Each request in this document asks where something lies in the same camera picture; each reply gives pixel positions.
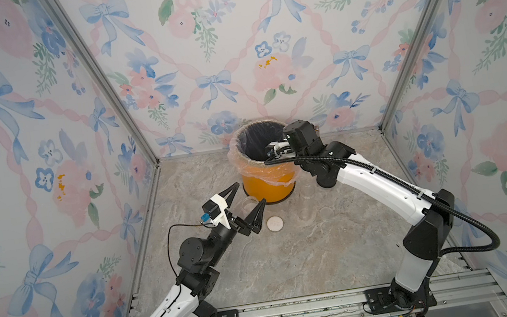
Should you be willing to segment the white flower tea jar lid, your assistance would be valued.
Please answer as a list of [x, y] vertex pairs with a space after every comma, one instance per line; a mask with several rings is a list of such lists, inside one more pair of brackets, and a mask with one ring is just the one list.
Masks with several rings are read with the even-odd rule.
[[266, 226], [269, 229], [269, 231], [272, 232], [280, 232], [283, 229], [284, 221], [279, 216], [271, 216], [267, 222]]

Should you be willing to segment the white-lidded flower tea jar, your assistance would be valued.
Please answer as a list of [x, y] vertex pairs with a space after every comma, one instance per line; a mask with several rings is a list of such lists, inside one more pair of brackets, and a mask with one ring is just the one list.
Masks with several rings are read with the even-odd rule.
[[245, 197], [241, 204], [242, 213], [249, 215], [258, 205], [258, 200], [255, 197]]

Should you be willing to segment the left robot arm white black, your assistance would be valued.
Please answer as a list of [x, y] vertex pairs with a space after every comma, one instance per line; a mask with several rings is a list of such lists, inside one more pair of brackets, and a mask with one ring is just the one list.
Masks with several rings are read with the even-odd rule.
[[246, 217], [234, 215], [230, 208], [239, 187], [232, 184], [204, 203], [199, 225], [209, 234], [183, 241], [178, 262], [171, 264], [175, 284], [150, 317], [218, 317], [217, 309], [206, 301], [219, 278], [215, 267], [236, 236], [261, 231], [267, 204], [261, 200]]

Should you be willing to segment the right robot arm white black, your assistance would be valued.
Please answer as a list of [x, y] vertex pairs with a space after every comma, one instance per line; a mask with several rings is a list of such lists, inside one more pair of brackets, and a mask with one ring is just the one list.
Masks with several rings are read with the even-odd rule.
[[400, 310], [428, 306], [429, 281], [442, 257], [453, 227], [453, 215], [433, 204], [450, 206], [453, 196], [436, 197], [374, 165], [352, 147], [324, 143], [314, 125], [295, 121], [283, 128], [283, 137], [265, 148], [266, 165], [292, 163], [315, 177], [322, 188], [337, 183], [362, 191], [386, 205], [410, 224], [403, 239], [405, 252], [390, 285], [385, 304]]

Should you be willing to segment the orange trash bin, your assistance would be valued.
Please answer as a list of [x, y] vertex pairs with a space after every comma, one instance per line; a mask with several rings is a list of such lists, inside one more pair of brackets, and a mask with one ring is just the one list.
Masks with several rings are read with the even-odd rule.
[[266, 146], [283, 140], [284, 124], [276, 120], [258, 120], [238, 129], [230, 140], [228, 158], [242, 176], [243, 191], [269, 204], [287, 200], [294, 192], [299, 167], [292, 163], [265, 164]]

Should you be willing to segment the clear plastic bin liner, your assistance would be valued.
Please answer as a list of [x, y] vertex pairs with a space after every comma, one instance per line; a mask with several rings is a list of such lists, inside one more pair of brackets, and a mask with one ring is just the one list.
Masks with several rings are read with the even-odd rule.
[[288, 186], [300, 173], [293, 163], [266, 166], [265, 148], [271, 142], [284, 140], [284, 123], [262, 119], [239, 128], [230, 140], [228, 160], [243, 177], [261, 180], [272, 186]]

